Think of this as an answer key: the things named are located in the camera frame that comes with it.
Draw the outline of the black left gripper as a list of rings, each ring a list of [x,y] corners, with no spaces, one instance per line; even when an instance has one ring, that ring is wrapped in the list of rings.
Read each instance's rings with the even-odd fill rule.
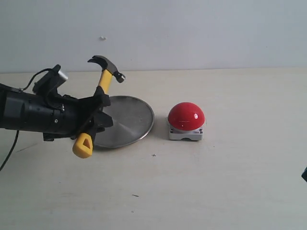
[[[48,98],[48,105],[54,109],[51,127],[44,131],[44,141],[58,138],[75,139],[79,134],[90,131],[90,134],[104,132],[113,126],[112,117],[97,109],[111,105],[109,95],[102,87],[97,87],[94,95],[77,99],[69,95],[56,95]]]

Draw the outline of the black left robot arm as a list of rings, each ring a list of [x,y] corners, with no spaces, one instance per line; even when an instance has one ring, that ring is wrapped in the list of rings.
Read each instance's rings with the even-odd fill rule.
[[[113,126],[112,117],[104,113],[110,98],[98,86],[91,97],[77,99],[51,93],[48,97],[0,86],[0,127],[8,130],[38,132],[44,141],[77,138],[81,133],[95,138]]]

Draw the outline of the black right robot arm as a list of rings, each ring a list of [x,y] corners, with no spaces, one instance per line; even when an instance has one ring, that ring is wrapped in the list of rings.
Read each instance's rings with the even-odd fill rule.
[[[307,168],[303,171],[301,177],[304,179],[305,182],[307,182]]]

